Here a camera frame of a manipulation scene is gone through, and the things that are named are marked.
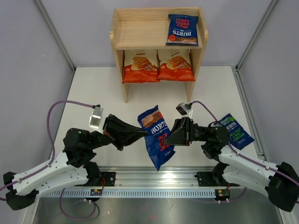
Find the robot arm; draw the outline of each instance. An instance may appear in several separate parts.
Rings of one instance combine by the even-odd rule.
[[[185,116],[190,113],[191,106],[181,104],[177,110]],[[267,196],[280,209],[292,211],[299,197],[299,187],[275,172],[280,171],[299,182],[299,177],[291,165],[285,162],[277,165],[232,149],[227,146],[229,136],[224,126],[201,127],[187,116],[175,120],[171,135],[164,144],[189,146],[193,141],[205,141],[201,146],[204,154],[207,158],[219,162],[212,171],[216,183],[225,180],[253,189]]]
[[[9,192],[6,194],[7,204],[13,210],[26,208],[43,194],[57,189],[97,184],[101,178],[99,166],[95,162],[90,162],[96,155],[94,149],[113,144],[122,151],[124,146],[131,145],[147,135],[146,131],[127,124],[114,115],[109,115],[104,120],[100,119],[102,111],[99,106],[95,107],[90,120],[90,126],[93,128],[100,126],[102,133],[99,130],[89,132],[71,128],[63,139],[64,150],[55,157],[50,166],[48,160],[26,172],[19,174],[8,172],[3,175],[5,185],[17,182],[8,187]]]

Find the white wall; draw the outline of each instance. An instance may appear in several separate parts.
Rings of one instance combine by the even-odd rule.
[[[66,96],[71,69],[62,57],[32,0],[0,4],[0,179],[48,158],[46,117],[52,103]],[[57,129],[62,107],[53,111]],[[0,222],[16,224],[23,210],[0,202]]]
[[[280,1],[241,68],[269,159],[299,174],[299,1]],[[294,214],[299,221],[299,205]]]
[[[271,0],[41,0],[77,67],[111,66],[114,8],[203,7],[209,30],[204,65],[236,65]]]

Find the burts chips bag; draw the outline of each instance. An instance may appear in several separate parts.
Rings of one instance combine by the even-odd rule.
[[[145,136],[146,150],[157,170],[174,154],[174,146],[164,145],[164,139],[171,134],[158,105],[138,116],[142,129],[148,132]]]
[[[198,46],[196,24],[198,16],[168,15],[170,19],[166,45]]]
[[[241,150],[251,142],[254,142],[254,139],[243,129],[243,127],[230,113],[219,122],[226,127],[230,138],[229,142],[237,149]]]
[[[122,83],[159,82],[157,50],[125,50]]]
[[[195,81],[188,49],[159,49],[160,71],[158,79]]]

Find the orange chip bag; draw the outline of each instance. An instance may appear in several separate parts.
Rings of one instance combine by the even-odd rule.
[[[188,49],[159,49],[160,72],[158,79],[195,81]]]
[[[160,82],[157,50],[125,50],[122,83]]]

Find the white table surface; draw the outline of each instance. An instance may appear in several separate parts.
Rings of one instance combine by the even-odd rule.
[[[100,104],[104,112],[114,114],[119,119],[140,127],[137,116],[147,109],[159,105],[165,121],[171,129],[174,120],[180,118],[175,107],[186,102],[185,85],[180,82],[161,82],[131,84],[129,102],[125,104],[121,84],[115,67],[77,68],[68,100],[86,104]],[[244,109],[236,87],[231,67],[202,66],[199,71],[192,100],[203,102],[218,119],[231,113],[250,134]],[[207,126],[213,121],[210,114],[199,104],[193,106],[193,119],[200,126]],[[57,133],[55,148],[61,152],[64,148],[63,138],[72,128],[93,131],[88,122],[92,109],[67,104]],[[175,147],[174,156],[163,167],[214,166],[216,161],[206,158],[200,148],[203,142],[193,142],[189,147]],[[244,153],[256,156],[254,144],[246,146]],[[144,138],[133,145],[117,151],[110,144],[99,149],[93,159],[99,166],[109,167],[153,167]]]

